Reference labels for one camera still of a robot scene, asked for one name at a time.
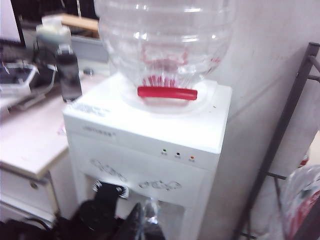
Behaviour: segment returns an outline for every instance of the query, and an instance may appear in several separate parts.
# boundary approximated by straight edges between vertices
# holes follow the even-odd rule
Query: drawer handle
[[[33,188],[33,189],[38,189],[38,185],[35,184],[33,181],[30,182],[30,186]]]

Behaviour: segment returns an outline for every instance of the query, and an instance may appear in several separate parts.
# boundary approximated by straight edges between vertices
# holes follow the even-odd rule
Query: black bottle
[[[55,58],[63,101],[72,102],[82,95],[77,56],[69,45],[60,45]]]

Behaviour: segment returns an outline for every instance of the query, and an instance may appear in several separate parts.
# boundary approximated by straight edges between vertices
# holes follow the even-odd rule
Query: desk drawer
[[[49,214],[55,214],[58,211],[53,186],[46,177],[33,180],[1,169],[0,191],[1,195],[15,202],[15,204],[7,202],[14,207],[19,207],[15,205],[21,203],[19,205],[29,205]]]
[[[49,219],[39,218],[39,216],[25,212],[24,210],[15,208],[13,206],[10,206],[2,201],[0,201],[0,221],[7,222],[10,219],[17,220],[17,221],[23,221],[27,223],[32,223],[31,221],[26,221],[26,218],[37,218],[42,220],[45,224],[47,224],[49,227],[53,226],[55,216],[52,215]]]

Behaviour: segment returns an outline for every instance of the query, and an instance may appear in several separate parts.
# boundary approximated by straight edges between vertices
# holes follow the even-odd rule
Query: plastic bottle
[[[99,35],[134,84],[192,88],[228,49],[235,0],[95,0]]]

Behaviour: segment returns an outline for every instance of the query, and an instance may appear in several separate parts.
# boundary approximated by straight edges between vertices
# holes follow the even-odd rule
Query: dispenser cabinet door
[[[71,133],[68,140],[76,173],[127,186],[160,201],[192,207],[202,185],[211,185],[213,180],[214,172],[93,137]]]

